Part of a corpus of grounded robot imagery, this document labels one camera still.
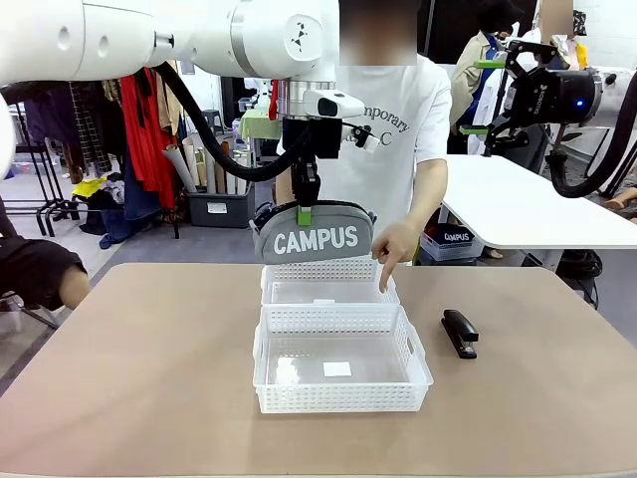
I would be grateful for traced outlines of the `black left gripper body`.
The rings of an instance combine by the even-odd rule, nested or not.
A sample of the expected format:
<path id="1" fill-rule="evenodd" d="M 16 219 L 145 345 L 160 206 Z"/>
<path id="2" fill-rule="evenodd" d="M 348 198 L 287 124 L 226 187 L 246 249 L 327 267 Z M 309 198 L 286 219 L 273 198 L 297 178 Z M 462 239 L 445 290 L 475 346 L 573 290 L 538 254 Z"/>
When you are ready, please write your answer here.
<path id="1" fill-rule="evenodd" d="M 337 159 L 342 142 L 341 119 L 283 119 L 283 156 L 296 160 L 304 153 Z"/>

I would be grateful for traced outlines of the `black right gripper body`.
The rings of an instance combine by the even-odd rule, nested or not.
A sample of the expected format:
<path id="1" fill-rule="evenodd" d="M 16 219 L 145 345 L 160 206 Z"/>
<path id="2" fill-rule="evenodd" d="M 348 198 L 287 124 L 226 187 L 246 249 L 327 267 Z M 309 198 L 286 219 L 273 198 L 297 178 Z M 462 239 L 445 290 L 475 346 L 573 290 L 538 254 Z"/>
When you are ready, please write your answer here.
<path id="1" fill-rule="evenodd" d="M 594 69 L 535 68 L 516 78 L 504 104 L 514 126 L 587 123 L 600 105 L 600 75 Z"/>

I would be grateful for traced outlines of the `person's left hand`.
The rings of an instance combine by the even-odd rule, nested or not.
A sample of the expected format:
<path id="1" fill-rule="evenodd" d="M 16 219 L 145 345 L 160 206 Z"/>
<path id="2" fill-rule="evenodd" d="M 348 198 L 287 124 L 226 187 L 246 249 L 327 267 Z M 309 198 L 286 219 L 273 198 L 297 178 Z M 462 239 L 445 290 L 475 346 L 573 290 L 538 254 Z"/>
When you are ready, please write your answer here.
<path id="1" fill-rule="evenodd" d="M 409 215 L 387 227 L 372 244 L 372 258 L 382 266 L 378 285 L 381 293 L 387 290 L 396 266 L 413 260 L 423 228 L 422 221 Z"/>

